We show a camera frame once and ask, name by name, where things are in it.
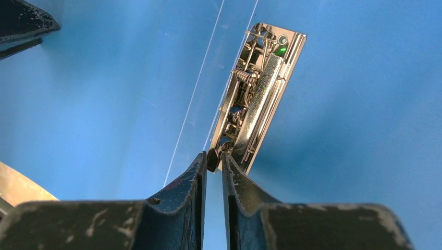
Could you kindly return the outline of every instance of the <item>textured metal plate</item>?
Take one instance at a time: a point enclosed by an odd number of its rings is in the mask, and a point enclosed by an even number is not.
[[[268,106],[271,101],[269,97],[273,95],[275,85],[281,81],[277,80],[277,77],[282,63],[283,59],[281,57],[269,56],[268,63],[258,81],[256,94],[252,98],[235,141],[232,156],[237,163],[244,165],[241,167],[243,170],[253,163],[253,154],[248,150],[263,136],[263,125],[265,125],[265,118],[267,117],[265,113],[268,113]]]

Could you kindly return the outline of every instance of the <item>black plastic piece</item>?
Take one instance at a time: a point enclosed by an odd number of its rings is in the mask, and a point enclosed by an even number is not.
[[[229,249],[413,249],[399,219],[376,204],[284,204],[222,154]]]
[[[0,249],[202,249],[206,153],[144,201],[29,202],[0,223]]]
[[[23,0],[0,1],[0,60],[41,43],[60,30],[54,18]]]

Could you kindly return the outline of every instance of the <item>circular hole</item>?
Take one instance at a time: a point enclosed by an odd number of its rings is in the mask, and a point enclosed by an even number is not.
[[[158,198],[149,198],[148,203],[151,205],[158,205],[161,203],[161,200]]]
[[[288,41],[289,41],[289,39],[287,38],[286,35],[281,35],[281,36],[278,38],[278,43],[279,43],[279,45],[285,45]]]

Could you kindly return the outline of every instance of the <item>worn paint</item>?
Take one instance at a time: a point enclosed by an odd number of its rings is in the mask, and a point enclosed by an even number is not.
[[[94,218],[92,218],[92,223],[91,223],[91,225],[89,226],[89,228],[86,230],[86,236],[88,236],[88,237],[92,237],[92,236],[94,235],[95,222],[96,222],[96,220],[98,219],[98,217],[99,217],[100,215],[104,214],[105,212],[107,212],[107,209],[98,212],[98,213],[94,216]]]

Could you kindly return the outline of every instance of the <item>metal mechanism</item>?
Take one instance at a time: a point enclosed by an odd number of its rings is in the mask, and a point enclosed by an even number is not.
[[[54,18],[23,1],[0,1],[0,60],[42,43],[42,37],[60,30]]]
[[[304,34],[265,23],[247,32],[210,143],[209,171],[221,168],[225,152],[249,172],[305,39]]]

